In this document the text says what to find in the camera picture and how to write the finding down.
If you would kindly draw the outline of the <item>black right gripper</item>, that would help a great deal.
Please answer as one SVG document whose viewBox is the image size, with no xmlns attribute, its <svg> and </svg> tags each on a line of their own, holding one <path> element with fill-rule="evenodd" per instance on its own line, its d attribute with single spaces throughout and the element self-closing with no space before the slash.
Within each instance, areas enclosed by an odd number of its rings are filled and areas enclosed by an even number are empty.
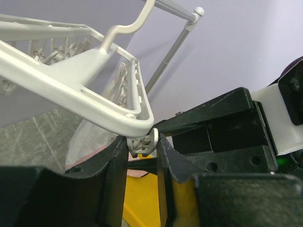
<svg viewBox="0 0 303 227">
<path fill-rule="evenodd" d="M 274 149 L 258 103 L 244 87 L 236 88 L 153 125 L 171 136 L 173 147 L 159 157 L 128 162 L 128 170 L 174 177 L 196 173 L 254 174 L 277 170 Z"/>
</svg>

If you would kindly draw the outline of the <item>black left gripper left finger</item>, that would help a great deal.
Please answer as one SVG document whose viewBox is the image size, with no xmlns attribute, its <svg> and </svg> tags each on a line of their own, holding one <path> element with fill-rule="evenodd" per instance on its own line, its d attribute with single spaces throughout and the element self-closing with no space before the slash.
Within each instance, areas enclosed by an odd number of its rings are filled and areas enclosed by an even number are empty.
<svg viewBox="0 0 303 227">
<path fill-rule="evenodd" d="M 3 227 L 119 227 L 128 148 L 117 137 L 63 174 L 41 166 L 0 168 Z"/>
</svg>

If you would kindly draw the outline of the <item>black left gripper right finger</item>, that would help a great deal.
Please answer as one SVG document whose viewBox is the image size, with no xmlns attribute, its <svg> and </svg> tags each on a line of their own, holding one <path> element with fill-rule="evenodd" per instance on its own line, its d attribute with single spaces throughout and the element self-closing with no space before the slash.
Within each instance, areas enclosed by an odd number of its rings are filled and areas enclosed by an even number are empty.
<svg viewBox="0 0 303 227">
<path fill-rule="evenodd" d="M 302 180 L 285 174 L 201 171 L 161 135 L 157 144 L 163 227 L 300 227 Z"/>
</svg>

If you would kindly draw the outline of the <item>white pink underwear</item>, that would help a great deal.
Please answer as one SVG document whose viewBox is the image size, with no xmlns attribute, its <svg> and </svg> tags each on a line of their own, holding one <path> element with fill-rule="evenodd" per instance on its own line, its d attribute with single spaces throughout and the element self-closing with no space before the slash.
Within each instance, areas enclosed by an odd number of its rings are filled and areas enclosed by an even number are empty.
<svg viewBox="0 0 303 227">
<path fill-rule="evenodd" d="M 90 159 L 104 150 L 116 137 L 116 134 L 82 120 L 70 140 L 65 169 L 68 170 Z"/>
</svg>

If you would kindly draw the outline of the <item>white far-side hanger clip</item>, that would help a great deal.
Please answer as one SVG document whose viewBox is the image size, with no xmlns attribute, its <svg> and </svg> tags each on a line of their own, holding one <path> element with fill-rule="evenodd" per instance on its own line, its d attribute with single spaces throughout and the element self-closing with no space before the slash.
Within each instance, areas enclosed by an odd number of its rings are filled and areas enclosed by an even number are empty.
<svg viewBox="0 0 303 227">
<path fill-rule="evenodd" d="M 150 155 L 157 147 L 159 140 L 158 129 L 153 128 L 149 135 L 138 138 L 126 138 L 130 155 L 137 158 L 139 154 L 143 157 Z"/>
</svg>

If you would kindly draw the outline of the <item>white plastic clip hanger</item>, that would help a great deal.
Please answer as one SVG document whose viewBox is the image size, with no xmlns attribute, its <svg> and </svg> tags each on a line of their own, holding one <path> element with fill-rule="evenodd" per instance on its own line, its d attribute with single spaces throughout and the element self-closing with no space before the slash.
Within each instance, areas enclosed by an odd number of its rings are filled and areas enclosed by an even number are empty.
<svg viewBox="0 0 303 227">
<path fill-rule="evenodd" d="M 134 57 L 114 44 L 118 34 L 138 31 L 150 15 L 155 2 L 146 1 L 138 18 L 130 25 L 117 25 L 102 35 L 89 26 L 58 23 L 1 15 L 0 76 L 21 86 L 87 121 L 118 135 L 136 138 L 146 135 L 154 117 L 144 86 L 140 83 L 139 64 Z M 52 65 L 35 60 L 33 48 L 23 53 L 12 46 L 17 41 L 40 41 L 58 38 L 92 36 L 101 45 Z M 131 63 L 127 74 L 127 108 L 123 108 L 88 89 L 114 53 Z"/>
</svg>

